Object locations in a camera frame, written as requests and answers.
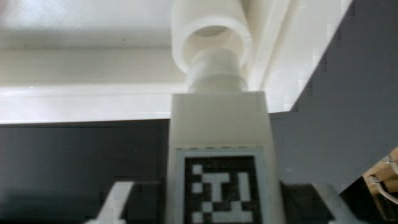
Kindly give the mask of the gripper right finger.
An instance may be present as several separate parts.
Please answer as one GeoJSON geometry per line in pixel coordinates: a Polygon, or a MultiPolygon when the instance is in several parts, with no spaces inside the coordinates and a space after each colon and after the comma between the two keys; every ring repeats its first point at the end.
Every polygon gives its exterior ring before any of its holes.
{"type": "Polygon", "coordinates": [[[362,224],[362,221],[357,219],[350,211],[334,187],[329,184],[320,183],[314,183],[313,187],[332,213],[332,220],[329,221],[329,224],[362,224]]]}

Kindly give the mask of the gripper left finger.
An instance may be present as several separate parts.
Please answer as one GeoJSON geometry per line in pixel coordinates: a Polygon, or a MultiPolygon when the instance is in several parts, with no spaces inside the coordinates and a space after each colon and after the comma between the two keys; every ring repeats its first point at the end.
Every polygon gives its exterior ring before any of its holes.
{"type": "Polygon", "coordinates": [[[83,224],[126,224],[121,216],[133,185],[133,181],[114,183],[98,216],[83,224]]]}

